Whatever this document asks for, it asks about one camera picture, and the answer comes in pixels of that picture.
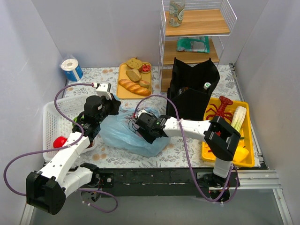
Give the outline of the black fabric grocery bag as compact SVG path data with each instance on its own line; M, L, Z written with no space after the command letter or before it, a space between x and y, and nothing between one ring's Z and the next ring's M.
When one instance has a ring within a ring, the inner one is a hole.
M219 80L219 71L211 59L195 66L174 59L167 97L175 104L181 119L202 121ZM207 90L203 88L206 82L211 83ZM182 87L188 87L188 90L179 95Z

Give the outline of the green label water bottle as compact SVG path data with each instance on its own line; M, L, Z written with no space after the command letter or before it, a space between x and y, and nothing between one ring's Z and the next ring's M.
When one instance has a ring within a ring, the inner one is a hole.
M210 82L206 82L206 83L204 84L203 88L204 88L205 90L207 90L210 86L211 86L211 83L210 83Z

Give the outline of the red snack bag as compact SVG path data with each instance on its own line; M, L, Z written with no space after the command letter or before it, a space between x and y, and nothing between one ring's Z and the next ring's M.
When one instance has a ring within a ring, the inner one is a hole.
M185 92L187 90L188 90L188 87L182 87L182 88L179 89L178 94L180 95L180 94L182 94L183 92Z

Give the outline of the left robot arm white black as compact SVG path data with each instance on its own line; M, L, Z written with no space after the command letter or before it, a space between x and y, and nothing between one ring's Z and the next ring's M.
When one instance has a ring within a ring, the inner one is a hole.
M38 172L31 172L26 178L26 202L49 214L57 214L66 198L95 177L96 166L80 166L74 172L69 169L93 142L100 131L100 124L109 115L119 113L120 101L113 94L89 96L84 111L76 120L65 142L51 161Z

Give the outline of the baguette bread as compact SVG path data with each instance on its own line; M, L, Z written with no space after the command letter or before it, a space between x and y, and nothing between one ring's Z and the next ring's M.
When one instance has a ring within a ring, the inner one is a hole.
M128 90L134 94L137 94L137 95L146 97L151 94L151 91L149 89L142 87L139 84L137 84L131 80L121 79L121 80L119 80L119 85L122 86L123 88L125 88L126 90Z

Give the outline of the floral table mat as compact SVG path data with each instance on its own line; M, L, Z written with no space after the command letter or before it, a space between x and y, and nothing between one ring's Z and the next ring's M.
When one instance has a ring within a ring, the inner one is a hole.
M212 97L220 95L231 100L240 100L234 78L229 66L219 65L217 67L220 80L212 93ZM119 77L118 67L83 68L84 76L79 83L109 82L111 83L111 93L116 93L117 80ZM152 68L152 93L160 94L160 73L158 67ZM74 86L67 89L65 97L75 95L94 95L95 89L86 86ZM135 108L140 100L121 100L123 109ZM156 109L159 114L165 114L166 100L161 97L151 97L142 102L140 107L149 106ZM131 153L124 149L118 149L105 145L102 138L98 136L98 144L94 150L88 151L76 160L73 167L84 162L92 163L100 168L174 168L188 167L182 137L173 137L168 145L154 157L144 157ZM187 139L188 153L193 167L212 167L214 164L202 161L201 142L194 139Z

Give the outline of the small bread bun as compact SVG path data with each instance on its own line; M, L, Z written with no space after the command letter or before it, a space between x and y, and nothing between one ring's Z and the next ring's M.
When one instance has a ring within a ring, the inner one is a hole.
M149 88L149 87L150 87L150 83L149 83L148 81L145 81L145 80L141 80L141 81L139 82L139 85L140 85L141 87L144 87L144 88Z

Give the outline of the round brown bread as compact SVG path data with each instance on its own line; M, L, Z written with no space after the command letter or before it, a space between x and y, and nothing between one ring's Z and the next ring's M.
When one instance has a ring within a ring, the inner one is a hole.
M136 70L141 71L141 69L143 67L143 62L137 58L131 58L126 61L126 65L130 69L136 69Z

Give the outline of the toilet paper roll blue pack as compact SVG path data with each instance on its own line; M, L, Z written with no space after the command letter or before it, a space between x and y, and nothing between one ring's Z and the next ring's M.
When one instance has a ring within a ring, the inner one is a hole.
M66 55L60 63L60 68L69 81L77 82L83 77L79 61L71 54Z

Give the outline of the yellow tray with vegetables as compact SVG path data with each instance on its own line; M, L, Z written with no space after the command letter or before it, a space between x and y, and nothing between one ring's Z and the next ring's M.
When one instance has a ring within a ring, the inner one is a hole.
M209 104L215 104L216 106L220 105L219 98L210 98ZM254 147L253 147L253 139L252 139L252 132L251 132L251 125L250 125L250 113L249 113L249 106L246 102L241 101L233 101L233 105L227 106L226 112L231 112L234 115L234 112L238 106L243 106L247 109L247 113L244 119L244 122L242 124L242 127L239 131L241 136L244 136L244 140L240 140L238 146L242 146L249 150L248 156L241 162L234 162L233 163L238 167L253 167L255 165L255 159L254 159ZM210 114L204 113L203 119ZM210 150L207 143L202 142L201 147L202 153L202 160L208 161L208 162L215 162L216 157Z

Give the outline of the red toy lobster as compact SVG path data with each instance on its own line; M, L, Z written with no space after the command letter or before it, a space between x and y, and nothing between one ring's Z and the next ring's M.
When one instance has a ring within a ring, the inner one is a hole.
M219 106L216 106L213 103L208 105L208 109L206 110L205 113L210 113L210 114L208 114L205 117L205 119L209 120L218 116L218 117L222 117L223 119L227 119L229 122L232 122L233 114L231 112L226 112L225 110L227 106L233 105L233 101L227 97L220 96L219 102L220 102Z

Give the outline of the white napa cabbage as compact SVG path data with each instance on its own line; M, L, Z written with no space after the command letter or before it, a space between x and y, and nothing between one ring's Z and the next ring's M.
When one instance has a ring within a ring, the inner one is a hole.
M240 129L242 127L246 113L247 113L247 109L243 106L238 106L234 112L231 126L238 132L240 131Z

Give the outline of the yellow bell pepper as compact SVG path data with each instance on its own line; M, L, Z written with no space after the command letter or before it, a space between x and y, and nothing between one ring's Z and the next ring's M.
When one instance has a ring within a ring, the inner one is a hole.
M233 161L234 162L241 162L248 156L248 154L249 154L248 149L246 149L242 146L238 146L236 151L235 151Z

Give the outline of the green snack packet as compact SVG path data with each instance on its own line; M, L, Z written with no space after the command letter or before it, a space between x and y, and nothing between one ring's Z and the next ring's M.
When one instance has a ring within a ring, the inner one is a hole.
M207 36L180 37L177 42L178 52L210 53L210 43Z

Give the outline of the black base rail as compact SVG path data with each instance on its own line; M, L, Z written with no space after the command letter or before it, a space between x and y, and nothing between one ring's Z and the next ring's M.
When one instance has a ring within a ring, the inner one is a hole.
M216 189L236 185L236 174L229 181L212 173L212 168L106 168L94 171L85 188L98 188L114 196L206 197Z

